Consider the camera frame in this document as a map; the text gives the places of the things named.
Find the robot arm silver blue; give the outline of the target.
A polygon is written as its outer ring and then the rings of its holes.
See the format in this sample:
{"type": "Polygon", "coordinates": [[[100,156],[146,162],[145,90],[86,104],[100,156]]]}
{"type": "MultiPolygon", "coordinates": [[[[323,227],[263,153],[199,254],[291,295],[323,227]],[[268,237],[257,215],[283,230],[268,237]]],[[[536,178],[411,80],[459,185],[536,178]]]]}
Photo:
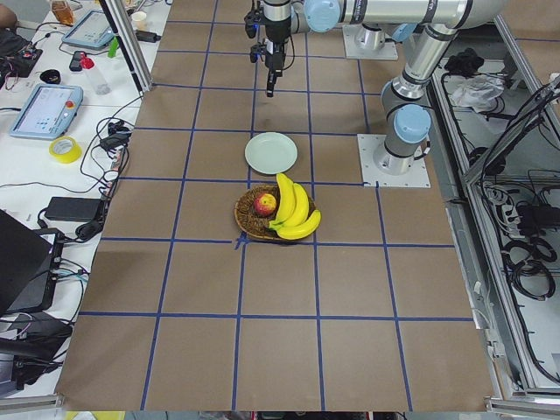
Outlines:
{"type": "Polygon", "coordinates": [[[357,37],[360,47],[368,50],[379,50],[386,41],[402,43],[417,28],[417,24],[372,24],[361,25],[357,37]]]}
{"type": "Polygon", "coordinates": [[[394,26],[390,36],[404,41],[423,28],[402,73],[381,95],[388,133],[373,153],[374,164],[390,175],[408,172],[418,160],[417,148],[431,128],[431,114],[418,105],[434,70],[458,31],[481,26],[505,7],[503,1],[254,1],[244,17],[245,32],[263,41],[251,47],[252,62],[263,59],[268,69],[266,94],[273,96],[286,68],[285,46],[295,33],[328,32],[339,24],[377,31],[394,26]]]}

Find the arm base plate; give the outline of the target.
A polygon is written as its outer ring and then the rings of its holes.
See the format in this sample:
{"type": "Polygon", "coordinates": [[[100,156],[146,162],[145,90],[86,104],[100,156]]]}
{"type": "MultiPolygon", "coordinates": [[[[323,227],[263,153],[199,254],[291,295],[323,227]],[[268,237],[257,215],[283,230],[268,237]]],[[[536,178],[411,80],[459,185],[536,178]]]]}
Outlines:
{"type": "Polygon", "coordinates": [[[382,29],[345,25],[342,31],[347,59],[398,60],[396,43],[382,29]]]}
{"type": "Polygon", "coordinates": [[[362,184],[368,187],[430,188],[420,145],[412,157],[395,157],[385,148],[385,135],[359,134],[362,184]]]}

